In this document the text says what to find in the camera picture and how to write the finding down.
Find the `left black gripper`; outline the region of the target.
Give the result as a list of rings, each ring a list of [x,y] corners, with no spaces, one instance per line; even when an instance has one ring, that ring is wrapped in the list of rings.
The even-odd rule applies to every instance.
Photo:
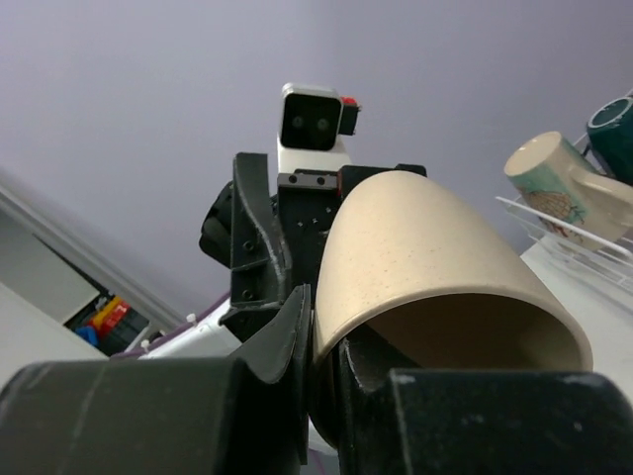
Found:
[[[381,171],[346,165],[320,187],[278,184],[271,195],[267,155],[238,153],[232,180],[203,221],[199,239],[201,251],[230,270],[230,305],[221,325],[246,341],[275,317],[296,286],[314,290],[340,206]]]

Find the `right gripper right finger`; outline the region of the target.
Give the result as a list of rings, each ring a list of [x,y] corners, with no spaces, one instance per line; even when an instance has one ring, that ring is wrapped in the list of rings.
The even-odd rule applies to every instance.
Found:
[[[345,474],[628,474],[632,408],[592,372],[419,368],[372,331],[338,347]]]

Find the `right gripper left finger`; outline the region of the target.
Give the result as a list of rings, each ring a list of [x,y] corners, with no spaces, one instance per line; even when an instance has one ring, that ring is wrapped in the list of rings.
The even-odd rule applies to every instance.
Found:
[[[5,474],[297,474],[311,291],[225,357],[31,364],[1,393]]]

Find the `beige plastic cup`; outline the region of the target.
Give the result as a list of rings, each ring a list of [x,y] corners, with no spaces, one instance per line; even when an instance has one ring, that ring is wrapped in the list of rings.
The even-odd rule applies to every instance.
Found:
[[[358,329],[429,369],[593,368],[581,325],[511,246],[457,195],[408,171],[359,183],[326,239],[310,414],[330,444],[332,357]]]

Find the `cream painted ceramic mug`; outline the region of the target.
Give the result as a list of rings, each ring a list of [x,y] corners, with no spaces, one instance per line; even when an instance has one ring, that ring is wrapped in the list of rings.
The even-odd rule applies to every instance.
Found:
[[[599,174],[559,132],[524,143],[503,171],[536,211],[611,242],[632,230],[632,187]]]

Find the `dark green ceramic mug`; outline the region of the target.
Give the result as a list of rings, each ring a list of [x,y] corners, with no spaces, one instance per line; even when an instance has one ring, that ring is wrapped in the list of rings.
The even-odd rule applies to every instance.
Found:
[[[632,185],[632,97],[614,99],[597,110],[587,122],[587,133],[605,173]]]

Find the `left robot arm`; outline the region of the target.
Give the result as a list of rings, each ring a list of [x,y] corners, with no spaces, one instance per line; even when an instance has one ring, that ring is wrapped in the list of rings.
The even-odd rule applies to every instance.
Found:
[[[268,324],[291,291],[314,291],[327,236],[343,200],[381,168],[295,168],[269,195],[266,155],[241,153],[210,208],[199,247],[230,271],[230,290],[205,314],[129,351],[134,358],[223,356]]]

